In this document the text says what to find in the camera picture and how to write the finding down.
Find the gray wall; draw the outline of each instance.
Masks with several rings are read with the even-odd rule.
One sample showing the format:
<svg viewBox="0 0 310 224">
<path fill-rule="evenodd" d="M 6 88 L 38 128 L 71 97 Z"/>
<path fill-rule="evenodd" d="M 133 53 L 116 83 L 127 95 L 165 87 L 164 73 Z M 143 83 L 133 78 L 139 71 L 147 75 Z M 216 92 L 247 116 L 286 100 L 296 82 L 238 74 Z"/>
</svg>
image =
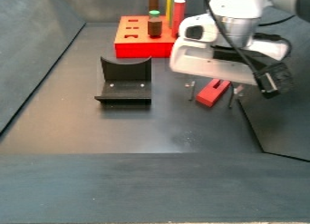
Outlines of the gray wall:
<svg viewBox="0 0 310 224">
<path fill-rule="evenodd" d="M 84 21 L 61 0 L 0 0 L 0 132 Z"/>
<path fill-rule="evenodd" d="M 89 23 L 119 22 L 123 15 L 147 15 L 148 0 L 65 0 L 68 5 Z M 160 0 L 164 14 L 165 0 Z M 203 13 L 203 1 L 187 0 L 187 15 Z"/>
</svg>

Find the gray floor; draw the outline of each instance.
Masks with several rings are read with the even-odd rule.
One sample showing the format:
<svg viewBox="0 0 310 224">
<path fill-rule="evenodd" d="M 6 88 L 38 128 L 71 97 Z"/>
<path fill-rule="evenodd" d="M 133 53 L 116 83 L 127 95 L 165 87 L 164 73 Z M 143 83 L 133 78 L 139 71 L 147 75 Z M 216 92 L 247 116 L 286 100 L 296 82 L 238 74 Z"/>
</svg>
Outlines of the gray floor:
<svg viewBox="0 0 310 224">
<path fill-rule="evenodd" d="M 40 90 L 0 139 L 2 154 L 260 152 L 227 91 L 209 109 L 189 102 L 184 84 L 196 92 L 209 79 L 172 73 L 168 59 L 152 60 L 149 109 L 103 109 L 100 55 L 116 61 L 116 24 L 89 24 L 60 59 Z M 119 60 L 140 62 L 141 59 Z"/>
<path fill-rule="evenodd" d="M 308 163 L 260 152 L 230 92 L 189 102 L 155 59 L 149 109 L 103 109 L 115 30 L 85 27 L 1 136 L 0 223 L 308 222 Z"/>
</svg>

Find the red block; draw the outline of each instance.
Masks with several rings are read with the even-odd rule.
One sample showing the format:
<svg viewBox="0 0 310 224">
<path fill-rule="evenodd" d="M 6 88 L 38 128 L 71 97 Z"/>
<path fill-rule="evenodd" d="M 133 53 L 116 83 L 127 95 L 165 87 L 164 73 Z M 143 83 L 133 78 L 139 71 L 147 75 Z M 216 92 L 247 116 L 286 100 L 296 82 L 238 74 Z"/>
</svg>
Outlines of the red block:
<svg viewBox="0 0 310 224">
<path fill-rule="evenodd" d="M 230 81 L 223 81 L 212 79 L 207 86 L 201 89 L 196 96 L 196 101 L 212 107 L 221 94 L 226 92 L 230 85 Z"/>
<path fill-rule="evenodd" d="M 161 16 L 161 37 L 148 36 L 148 16 L 123 16 L 113 41 L 117 58 L 167 58 L 175 38 L 165 17 Z"/>
</svg>

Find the black cable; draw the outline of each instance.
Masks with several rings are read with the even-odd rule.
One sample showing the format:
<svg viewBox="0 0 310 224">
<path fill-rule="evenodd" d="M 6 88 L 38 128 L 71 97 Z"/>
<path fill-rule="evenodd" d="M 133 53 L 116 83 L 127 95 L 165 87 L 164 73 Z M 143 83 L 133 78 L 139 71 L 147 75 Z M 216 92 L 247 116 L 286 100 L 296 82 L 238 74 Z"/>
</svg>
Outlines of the black cable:
<svg viewBox="0 0 310 224">
<path fill-rule="evenodd" d="M 284 23 L 286 21 L 288 21 L 294 16 L 295 16 L 295 15 L 292 15 L 292 16 L 290 16 L 290 17 L 282 19 L 282 20 L 278 20 L 278 21 L 275 21 L 275 22 L 272 22 L 272 23 L 259 24 L 258 26 L 270 26 L 270 25 L 274 25 L 274 24 L 282 24 L 282 23 Z"/>
</svg>

